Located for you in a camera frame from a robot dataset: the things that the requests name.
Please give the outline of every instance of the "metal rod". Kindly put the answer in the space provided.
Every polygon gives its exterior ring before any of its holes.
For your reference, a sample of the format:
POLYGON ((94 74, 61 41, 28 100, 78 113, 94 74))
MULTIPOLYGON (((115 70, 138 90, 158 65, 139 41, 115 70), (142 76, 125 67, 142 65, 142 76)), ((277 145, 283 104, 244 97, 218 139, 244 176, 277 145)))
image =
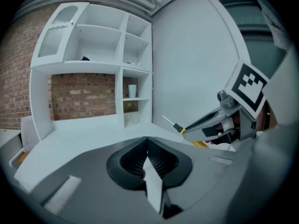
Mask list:
MULTIPOLYGON (((167 119, 164 115, 162 115, 165 119, 167 119)), ((169 122, 171 122, 169 119, 167 119, 169 122)), ((172 122, 171 122, 172 123, 172 122)), ((174 125, 174 123, 172 123, 174 125)))

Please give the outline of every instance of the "white card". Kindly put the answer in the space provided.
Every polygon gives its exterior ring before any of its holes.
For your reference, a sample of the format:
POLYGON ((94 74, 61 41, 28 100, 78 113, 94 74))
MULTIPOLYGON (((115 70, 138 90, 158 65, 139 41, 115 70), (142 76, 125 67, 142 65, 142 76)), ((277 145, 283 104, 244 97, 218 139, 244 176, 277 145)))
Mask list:
POLYGON ((239 60, 224 91, 256 119, 266 101, 262 88, 268 81, 269 79, 256 67, 239 60))

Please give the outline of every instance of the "orange object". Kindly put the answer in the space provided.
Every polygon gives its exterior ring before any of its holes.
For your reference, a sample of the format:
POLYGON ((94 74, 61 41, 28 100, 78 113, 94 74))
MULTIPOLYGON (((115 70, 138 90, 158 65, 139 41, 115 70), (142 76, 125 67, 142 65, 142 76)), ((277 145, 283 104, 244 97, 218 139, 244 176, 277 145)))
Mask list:
POLYGON ((24 162, 24 160, 26 159, 26 157, 28 156, 28 154, 29 154, 29 153, 24 153, 24 154, 19 158, 19 161, 18 161, 19 165, 21 165, 21 164, 24 162))

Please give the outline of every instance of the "white shelving unit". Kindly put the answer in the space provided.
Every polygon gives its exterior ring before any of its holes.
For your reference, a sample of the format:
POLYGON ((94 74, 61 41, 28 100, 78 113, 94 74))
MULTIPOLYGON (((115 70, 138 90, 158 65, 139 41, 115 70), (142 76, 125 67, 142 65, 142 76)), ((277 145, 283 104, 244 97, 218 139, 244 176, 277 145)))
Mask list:
MULTIPOLYGON (((138 101, 140 124, 151 123, 152 49, 151 24, 118 9, 89 3, 61 4, 45 25, 31 61, 30 106, 39 140, 53 129, 47 98, 47 79, 64 73, 115 74, 116 114, 105 123, 126 129, 130 114, 123 113, 123 102, 138 101), (123 98, 123 77, 138 79, 135 99, 123 98)), ((84 126, 101 123, 87 118, 84 126)), ((75 121, 66 125, 75 126, 75 121)))

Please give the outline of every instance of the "brick wall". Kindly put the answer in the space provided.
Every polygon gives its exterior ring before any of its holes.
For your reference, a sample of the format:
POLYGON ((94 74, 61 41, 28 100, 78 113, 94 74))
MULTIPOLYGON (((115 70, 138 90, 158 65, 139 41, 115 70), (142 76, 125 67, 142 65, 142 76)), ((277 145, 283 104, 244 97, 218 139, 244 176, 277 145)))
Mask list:
MULTIPOLYGON (((20 129, 21 118, 31 115, 29 75, 31 57, 44 25, 59 4, 40 8, 12 24, 0 42, 0 128, 20 129)), ((128 84, 124 77, 124 97, 128 84)), ((114 75, 64 74, 48 81, 53 120, 115 113, 114 75)), ((137 102, 124 102, 124 112, 138 110, 137 102)))

